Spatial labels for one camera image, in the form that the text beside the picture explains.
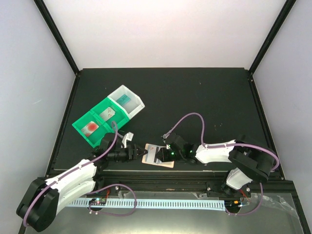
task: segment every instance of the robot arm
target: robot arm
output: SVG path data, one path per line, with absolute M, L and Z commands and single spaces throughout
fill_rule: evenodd
M 138 145 L 127 142 L 131 141 L 133 134 L 127 136 L 129 135 L 130 137 L 126 137 L 126 140 L 124 138 L 122 142 L 117 142 L 117 145 L 108 152 L 106 157 L 85 165 L 100 156 L 105 151 L 104 149 L 112 144 L 114 134 L 106 134 L 100 147 L 95 148 L 93 156 L 89 159 L 83 159 L 76 166 L 56 177 L 35 179 L 19 204 L 16 211 L 17 215 L 24 218 L 30 204 L 38 194 L 53 183 L 38 199 L 27 217 L 27 223 L 37 232 L 45 230 L 53 222 L 55 216 L 69 203 L 84 194 L 103 187 L 100 184 L 103 182 L 101 172 L 108 166 L 109 161 L 134 160 L 147 153 Z
M 268 181 L 274 163 L 274 158 L 269 154 L 255 148 L 240 146 L 259 145 L 262 149 L 273 152 L 268 147 L 246 136 L 229 142 L 210 144 L 208 147 L 189 144 L 175 133 L 163 137 L 163 140 L 167 149 L 163 149 L 162 155 L 170 157 L 171 151 L 173 151 L 177 156 L 181 156 L 184 161 L 191 164 L 196 162 L 203 164 L 228 162 L 234 164 L 237 168 L 228 172 L 225 181 L 220 184 L 221 190 L 216 189 L 217 193 L 223 193 L 228 197 L 233 197 L 237 190 L 252 181 L 262 183 Z

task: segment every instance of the white container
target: white container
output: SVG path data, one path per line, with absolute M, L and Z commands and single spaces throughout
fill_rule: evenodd
M 132 119 L 145 107 L 141 98 L 124 85 L 108 95 L 108 98 L 118 105 L 129 119 Z

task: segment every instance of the green container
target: green container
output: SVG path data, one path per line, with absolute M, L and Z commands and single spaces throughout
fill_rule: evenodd
M 74 122 L 72 126 L 94 148 L 100 145 L 106 133 L 114 132 L 113 121 L 117 123 L 119 130 L 144 107 L 140 97 L 122 85 Z M 90 122 L 94 122 L 98 126 L 95 131 L 91 130 L 91 125 L 94 124 L 90 124 Z
M 115 113 L 111 118 L 105 121 L 105 119 L 101 117 L 101 113 L 103 113 L 108 108 L 111 108 Z M 98 105 L 93 107 L 91 111 L 94 113 L 95 116 L 100 118 L 103 122 L 106 122 L 109 125 L 109 127 L 112 129 L 112 131 L 113 131 L 112 121 L 115 121 L 117 123 L 118 129 L 120 129 L 123 125 L 129 122 L 129 118 L 125 114 L 125 112 L 117 104 L 111 101 L 109 98 L 106 98 L 103 101 L 101 101 Z
M 82 129 L 91 121 L 98 125 L 98 129 L 86 137 L 86 135 L 82 132 Z M 114 130 L 105 121 L 101 120 L 92 111 L 88 111 L 72 125 L 93 148 L 100 145 L 101 140 L 106 133 L 114 132 Z

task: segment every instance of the black table surface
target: black table surface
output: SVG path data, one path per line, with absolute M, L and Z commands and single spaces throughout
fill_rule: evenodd
M 121 85 L 140 96 L 145 104 L 120 130 L 120 133 L 134 133 L 133 142 L 141 146 L 163 145 L 161 136 L 190 112 L 204 117 L 206 143 L 225 142 L 245 134 L 266 144 L 243 68 L 83 69 L 53 166 L 55 170 L 67 170 L 91 155 L 93 148 L 72 123 Z M 199 143 L 201 121 L 197 116 L 188 117 L 175 132 L 188 142 Z M 135 160 L 111 162 L 107 170 L 227 171 L 232 168 L 229 163 L 175 163 L 170 169 Z

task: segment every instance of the purple cable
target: purple cable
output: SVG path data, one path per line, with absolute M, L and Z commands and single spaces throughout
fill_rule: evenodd
M 113 121 L 112 121 L 111 125 L 112 125 L 112 129 L 115 130 L 114 125 L 113 125 Z M 117 132 L 117 136 L 118 136 L 118 137 L 120 137 L 121 139 L 123 139 L 123 135 L 122 135 L 122 134 L 118 133 L 117 130 L 115 130 L 115 132 Z
M 251 145 L 251 144 L 244 144 L 244 143 L 232 143 L 232 144 L 224 144 L 224 145 L 209 145 L 209 144 L 205 144 L 204 143 L 204 131 L 205 131 L 205 121 L 204 121 L 204 118 L 203 116 L 201 116 L 201 114 L 199 113 L 196 113 L 196 112 L 192 112 L 192 113 L 189 113 L 185 116 L 183 116 L 176 124 L 175 126 L 173 126 L 173 128 L 167 132 L 163 137 L 166 138 L 168 135 L 170 135 L 170 133 L 188 116 L 192 116 L 192 115 L 196 115 L 198 117 L 200 117 L 201 119 L 201 123 L 202 123 L 202 128 L 201 128 L 201 135 L 200 135 L 200 142 L 202 144 L 202 146 L 204 146 L 205 148 L 207 149 L 217 149 L 217 148 L 226 148 L 226 147 L 231 147 L 231 146 L 241 146 L 241 147 L 248 147 L 248 148 L 254 148 L 254 149 L 257 149 L 257 150 L 260 150 L 262 152 L 265 152 L 269 155 L 271 155 L 275 161 L 276 161 L 276 165 L 272 167 L 272 171 L 274 171 L 276 168 L 278 168 L 279 166 L 279 159 L 278 157 L 272 153 L 271 151 L 267 150 L 267 149 L 264 149 L 260 146 L 256 146 L 256 145 Z
M 132 210 L 131 210 L 130 212 L 128 212 L 128 213 L 126 213 L 126 214 L 114 214 L 114 213 L 108 213 L 108 212 L 97 212 L 97 213 L 98 213 L 98 214 L 103 214 L 103 215 L 118 216 L 118 217 L 125 217 L 125 216 L 129 216 L 129 215 L 133 214 L 133 212 L 136 210 L 136 207 L 137 207 L 137 196 L 136 196 L 135 192 L 134 192 L 131 188 L 129 188 L 127 185 L 124 185 L 124 184 L 111 184 L 111 185 L 108 185 L 108 186 L 106 186 L 106 187 L 104 187 L 104 188 L 101 188 L 101 189 L 99 189 L 99 190 L 96 190 L 96 191 L 87 193 L 87 195 L 89 195 L 89 194 L 96 194 L 96 193 L 98 193 L 98 192 L 101 192 L 101 191 L 103 191 L 103 190 L 105 190 L 105 189 L 108 189 L 108 188 L 111 188 L 111 187 L 114 187 L 114 186 L 121 186 L 121 187 L 124 187 L 124 188 L 128 189 L 130 192 L 132 192 L 133 197 L 134 197 L 134 200 L 135 200 L 135 205 L 134 205 L 134 207 L 132 208 Z M 92 210 L 91 210 L 91 204 L 89 205 L 89 208 L 88 208 L 88 209 L 89 209 L 90 212 L 95 212 L 95 211 L 92 211 Z
M 204 121 L 204 118 L 203 116 L 201 116 L 201 114 L 199 113 L 196 113 L 196 112 L 192 112 L 192 113 L 188 113 L 187 115 L 183 116 L 176 124 L 175 126 L 173 126 L 173 128 L 167 132 L 163 137 L 164 138 L 167 138 L 167 136 L 170 135 L 170 133 L 188 116 L 198 116 L 200 117 L 200 120 L 201 120 L 201 124 L 202 124 L 202 128 L 201 128 L 201 135 L 200 135 L 200 141 L 201 141 L 201 144 L 203 146 L 205 146 L 205 143 L 204 143 L 204 131 L 205 131 L 205 121 Z
M 104 156 L 112 149 L 112 147 L 115 145 L 116 140 L 117 140 L 117 134 L 118 134 L 118 126 L 117 126 L 117 124 L 116 124 L 115 121 L 112 121 L 112 124 L 114 124 L 114 125 L 115 125 L 115 128 L 116 128 L 116 129 L 115 129 L 115 137 L 114 137 L 113 143 L 112 143 L 112 144 L 108 147 L 108 149 L 107 149 L 104 153 L 102 153 L 99 157 L 93 159 L 93 160 L 90 161 L 90 162 L 87 162 L 87 163 L 85 163 L 85 164 L 82 164 L 81 167 L 85 167 L 85 166 L 87 166 L 87 165 L 89 165 L 89 164 L 91 164 L 91 163 L 94 163 L 95 161 L 101 159 L 101 158 L 104 157 Z M 76 171 L 76 170 L 79 170 L 79 167 L 75 167 L 75 168 L 71 169 L 70 171 L 68 171 L 68 172 L 65 173 L 64 175 L 60 176 L 60 177 L 58 178 L 58 180 L 60 181 L 61 179 L 63 179 L 64 177 L 68 176 L 70 173 L 72 173 L 72 172 L 74 172 L 74 171 Z M 39 198 L 40 198 L 50 187 L 52 187 L 52 186 L 53 186 L 54 184 L 56 184 L 56 183 L 57 183 L 56 181 L 52 182 L 51 184 L 49 184 L 48 186 L 46 186 L 46 187 L 35 197 L 35 199 L 34 199 L 33 202 L 30 204 L 30 206 L 29 206 L 29 208 L 27 209 L 26 214 L 25 214 L 25 216 L 24 216 L 24 219 L 23 219 L 23 225 L 24 225 L 24 227 L 26 227 L 26 228 L 28 227 L 27 218 L 28 218 L 28 216 L 29 216 L 30 211 L 31 211 L 32 208 L 34 207 L 35 203 L 39 200 Z
M 226 213 L 228 213 L 229 215 L 235 215 L 235 216 L 245 216 L 245 215 L 250 215 L 250 214 L 256 212 L 256 211 L 260 208 L 260 206 L 261 206 L 261 204 L 262 204 L 262 199 L 263 199 L 263 187 L 262 187 L 262 183 L 259 183 L 259 184 L 260 184 L 260 190 L 261 190 L 261 197 L 260 197 L 259 204 L 257 205 L 256 208 L 254 208 L 252 211 L 249 211 L 249 212 L 243 213 L 243 214 L 234 214 L 234 213 L 230 213 L 230 212 L 228 211 L 228 209 L 225 208 Z

